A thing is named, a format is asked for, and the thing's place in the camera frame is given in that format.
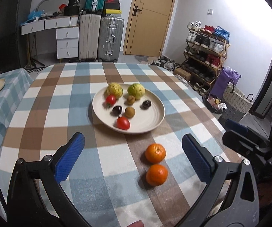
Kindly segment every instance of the red tomato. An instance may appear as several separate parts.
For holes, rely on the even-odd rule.
[[[107,104],[107,107],[112,107],[116,103],[116,97],[113,95],[108,96],[105,99],[105,103]]]
[[[120,117],[116,121],[116,125],[119,129],[128,130],[131,126],[129,120],[126,117]]]

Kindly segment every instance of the blue gripper pad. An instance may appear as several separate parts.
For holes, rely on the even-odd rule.
[[[211,163],[213,163],[213,156],[206,148],[201,147],[191,134],[183,136],[182,149],[191,162],[200,181],[209,183],[212,179],[212,172],[214,169],[211,166]]]
[[[76,160],[81,154],[85,144],[85,138],[82,133],[75,133],[70,141],[64,146],[67,147],[61,158],[55,165],[55,180],[57,183],[65,181],[70,174]]]
[[[237,132],[238,134],[246,137],[248,133],[248,128],[246,128],[243,125],[238,124],[237,122],[233,120],[226,120],[224,126],[230,130],[233,130],[234,132]]]

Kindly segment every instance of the orange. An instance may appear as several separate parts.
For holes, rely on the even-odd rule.
[[[164,166],[156,164],[149,168],[146,174],[146,179],[148,184],[152,186],[159,186],[166,181],[168,174],[169,173]]]
[[[160,144],[153,143],[147,147],[145,157],[153,164],[161,162],[167,155],[164,147]]]

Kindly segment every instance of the purple bag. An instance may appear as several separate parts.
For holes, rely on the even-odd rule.
[[[217,96],[219,99],[222,99],[229,80],[232,79],[234,81],[234,85],[236,85],[239,78],[241,78],[241,75],[239,75],[235,70],[232,70],[229,66],[226,68],[222,67],[221,73],[210,93]]]

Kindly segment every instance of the checkered tablecloth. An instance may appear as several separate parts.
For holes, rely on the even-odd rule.
[[[0,146],[16,108],[33,82],[24,69],[2,73],[1,78],[5,79],[5,86],[0,91]]]
[[[139,82],[155,93],[165,106],[162,124],[142,135],[124,135],[102,124],[91,101],[111,82]],[[75,132],[85,135],[85,148],[61,186],[93,227],[125,227],[137,220],[149,227],[178,223],[205,187],[182,150],[186,133],[212,155],[239,160],[222,144],[223,127],[169,71],[126,63],[57,64],[38,75],[7,130],[0,153],[4,196],[18,158],[36,161],[54,154]],[[167,151],[161,164],[169,175],[163,185],[150,188],[145,181],[150,164],[143,153],[154,142]],[[56,215],[42,184],[40,192],[49,212]]]

